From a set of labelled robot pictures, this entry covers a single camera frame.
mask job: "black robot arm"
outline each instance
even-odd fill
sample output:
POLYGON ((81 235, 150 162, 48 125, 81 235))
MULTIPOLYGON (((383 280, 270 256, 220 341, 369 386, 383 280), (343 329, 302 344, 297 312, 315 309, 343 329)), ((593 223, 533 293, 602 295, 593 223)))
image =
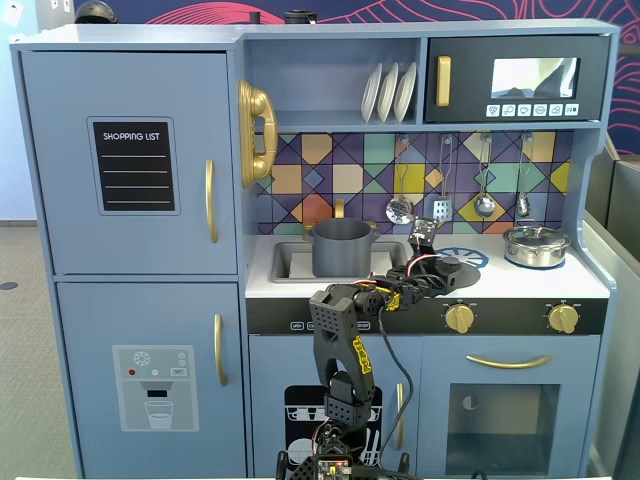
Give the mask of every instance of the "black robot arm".
MULTIPOLYGON (((366 427, 375 383, 373 367, 359 335, 358 321, 378 322, 392 359, 407 375, 411 385, 408 373, 399 364, 386 338, 381 315, 411 309, 423 298, 449 293, 459 284, 460 265, 439 258, 433 251, 436 227, 433 220, 416 218, 409 236, 414 256, 407 265, 393 268, 386 275, 371 276, 351 284, 329 285, 325 291, 311 297, 313 354, 320 383, 327 388, 324 397, 327 419, 313 434, 313 456, 298 466, 291 480, 348 480, 364 476, 364 470, 354 468, 352 472, 352 467, 357 467, 357 454, 366 446, 366 427)), ((286 458, 285 452, 281 452, 280 463, 283 458, 286 458)), ((407 478, 408 468, 409 458, 404 454, 397 476, 407 478)))

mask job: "floor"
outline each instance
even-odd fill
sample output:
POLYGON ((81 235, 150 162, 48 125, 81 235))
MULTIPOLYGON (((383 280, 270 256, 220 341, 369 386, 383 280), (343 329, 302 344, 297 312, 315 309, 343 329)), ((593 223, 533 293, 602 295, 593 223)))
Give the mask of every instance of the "floor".
POLYGON ((74 478, 38 229, 0 227, 0 480, 74 478))

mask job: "gray pot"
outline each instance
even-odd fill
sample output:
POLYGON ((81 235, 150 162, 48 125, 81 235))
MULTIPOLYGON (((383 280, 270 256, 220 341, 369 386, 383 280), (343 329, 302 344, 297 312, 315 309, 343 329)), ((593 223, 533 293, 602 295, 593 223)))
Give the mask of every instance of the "gray pot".
POLYGON ((541 226, 513 227, 506 230, 504 256, 531 268, 551 268, 564 261, 571 239, 564 233, 541 226))
POLYGON ((368 277, 371 244, 380 232, 354 218, 332 218, 316 223, 309 241, 313 244, 313 275, 316 277, 368 277))

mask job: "pot lid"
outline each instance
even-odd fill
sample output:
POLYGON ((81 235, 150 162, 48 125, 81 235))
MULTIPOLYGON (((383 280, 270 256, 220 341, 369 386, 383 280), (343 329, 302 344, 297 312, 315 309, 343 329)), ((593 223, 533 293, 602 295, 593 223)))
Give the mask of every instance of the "pot lid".
POLYGON ((513 227, 503 237, 508 243, 526 248, 564 248, 571 243, 566 234, 539 226, 513 227))

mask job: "oven window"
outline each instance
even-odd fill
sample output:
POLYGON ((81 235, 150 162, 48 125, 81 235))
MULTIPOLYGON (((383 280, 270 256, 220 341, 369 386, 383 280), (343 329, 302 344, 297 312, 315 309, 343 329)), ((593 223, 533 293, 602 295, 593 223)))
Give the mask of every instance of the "oven window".
POLYGON ((560 385, 453 384, 447 475, 547 476, 560 385))
POLYGON ((574 98, 577 58, 497 58, 491 98, 574 98))

